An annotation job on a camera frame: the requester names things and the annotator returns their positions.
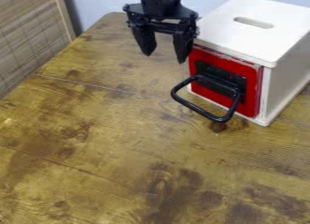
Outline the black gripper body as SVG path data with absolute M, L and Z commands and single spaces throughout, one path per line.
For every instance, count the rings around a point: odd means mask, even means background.
M 130 4 L 123 7 L 127 13 L 129 27 L 135 31 L 147 30 L 164 34 L 174 34 L 181 32 L 193 38 L 198 35 L 197 20 L 200 14 L 178 5 L 173 10 L 164 14 L 147 14 L 142 4 Z

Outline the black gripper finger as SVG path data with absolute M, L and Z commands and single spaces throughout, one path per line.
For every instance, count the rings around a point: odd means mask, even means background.
M 157 49 L 156 27 L 147 25 L 134 25 L 133 34 L 142 53 L 150 56 Z
M 174 33 L 174 51 L 177 60 L 184 63 L 193 50 L 194 38 L 184 32 Z

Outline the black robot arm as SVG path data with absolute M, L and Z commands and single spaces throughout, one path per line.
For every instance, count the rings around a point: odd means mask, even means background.
M 142 53 L 150 56 L 156 51 L 157 33 L 170 34 L 177 60 L 184 63 L 198 36 L 200 14 L 182 5 L 182 0 L 141 0 L 138 4 L 126 5 L 123 10 Z

